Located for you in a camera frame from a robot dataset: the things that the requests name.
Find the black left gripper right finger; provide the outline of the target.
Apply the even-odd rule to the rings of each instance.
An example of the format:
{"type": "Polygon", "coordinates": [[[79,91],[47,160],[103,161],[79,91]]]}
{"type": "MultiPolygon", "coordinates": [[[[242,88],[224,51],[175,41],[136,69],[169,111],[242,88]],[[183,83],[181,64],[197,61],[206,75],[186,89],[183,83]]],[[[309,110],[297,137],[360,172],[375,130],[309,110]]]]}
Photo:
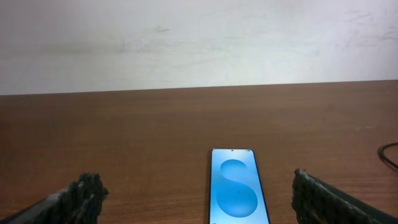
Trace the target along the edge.
{"type": "Polygon", "coordinates": [[[296,169],[292,208],[299,224],[397,224],[397,218],[296,169]]]}

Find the blue Samsung Galaxy smartphone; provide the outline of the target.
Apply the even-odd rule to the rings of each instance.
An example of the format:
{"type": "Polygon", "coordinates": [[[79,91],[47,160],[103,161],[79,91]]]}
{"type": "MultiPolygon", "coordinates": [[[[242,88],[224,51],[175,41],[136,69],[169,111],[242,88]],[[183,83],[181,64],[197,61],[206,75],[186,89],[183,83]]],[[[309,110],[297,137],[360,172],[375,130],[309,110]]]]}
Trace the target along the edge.
{"type": "Polygon", "coordinates": [[[255,153],[211,151],[209,224],[270,224],[255,153]]]}

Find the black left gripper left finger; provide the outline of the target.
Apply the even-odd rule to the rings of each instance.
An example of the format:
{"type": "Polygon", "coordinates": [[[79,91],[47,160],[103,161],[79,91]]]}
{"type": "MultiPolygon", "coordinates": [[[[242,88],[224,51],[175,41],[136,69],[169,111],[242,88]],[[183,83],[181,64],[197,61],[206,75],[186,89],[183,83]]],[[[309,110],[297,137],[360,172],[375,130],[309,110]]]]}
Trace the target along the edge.
{"type": "Polygon", "coordinates": [[[109,194],[99,174],[83,173],[68,187],[1,220],[1,224],[97,224],[109,194]]]}

